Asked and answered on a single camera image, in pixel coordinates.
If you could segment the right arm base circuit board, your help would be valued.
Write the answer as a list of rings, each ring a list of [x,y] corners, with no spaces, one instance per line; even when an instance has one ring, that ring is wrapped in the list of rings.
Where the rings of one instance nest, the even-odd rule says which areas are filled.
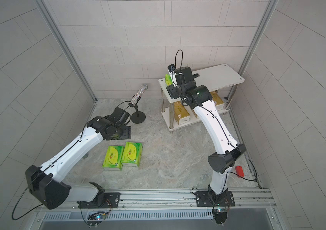
[[[213,209],[212,214],[217,225],[223,225],[227,221],[228,212],[224,209]]]

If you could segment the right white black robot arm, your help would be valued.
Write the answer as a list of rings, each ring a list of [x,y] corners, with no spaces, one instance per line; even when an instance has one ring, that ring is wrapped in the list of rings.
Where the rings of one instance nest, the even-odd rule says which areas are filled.
[[[195,79],[199,74],[193,74],[191,68],[176,68],[174,64],[168,66],[169,79],[172,84],[166,87],[172,99],[181,99],[183,105],[188,105],[201,119],[215,146],[216,152],[208,157],[213,169],[212,181],[208,187],[208,200],[214,206],[221,206],[229,202],[228,174],[231,173],[235,162],[246,150],[230,134],[220,118],[212,95],[204,85],[197,86]]]

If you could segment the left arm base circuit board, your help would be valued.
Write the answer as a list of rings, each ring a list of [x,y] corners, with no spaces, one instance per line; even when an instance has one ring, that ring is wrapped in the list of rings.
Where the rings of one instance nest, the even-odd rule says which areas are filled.
[[[105,213],[103,211],[89,215],[87,218],[87,223],[89,225],[89,228],[92,228],[92,227],[97,228],[98,225],[104,221],[106,216],[107,216],[107,213]]]

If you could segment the gold tissue pack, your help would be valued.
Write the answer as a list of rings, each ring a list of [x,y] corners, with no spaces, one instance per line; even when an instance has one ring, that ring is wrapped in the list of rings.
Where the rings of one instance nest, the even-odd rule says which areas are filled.
[[[186,108],[182,105],[181,102],[174,103],[174,119],[178,123],[178,125],[185,124],[190,120],[190,113],[186,110]]]
[[[216,92],[211,92],[212,99],[215,103],[217,110],[222,110],[225,108],[225,102],[221,99],[221,97]]]

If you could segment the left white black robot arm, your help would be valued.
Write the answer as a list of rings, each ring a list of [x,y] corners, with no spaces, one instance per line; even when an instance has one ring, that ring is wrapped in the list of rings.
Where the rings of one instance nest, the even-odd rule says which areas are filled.
[[[70,170],[97,144],[108,140],[131,139],[130,114],[115,108],[111,115],[96,116],[88,121],[81,133],[63,150],[40,166],[32,165],[26,172],[28,191],[47,209],[65,202],[76,202],[82,209],[102,208],[109,201],[97,183],[86,186],[63,183]]]

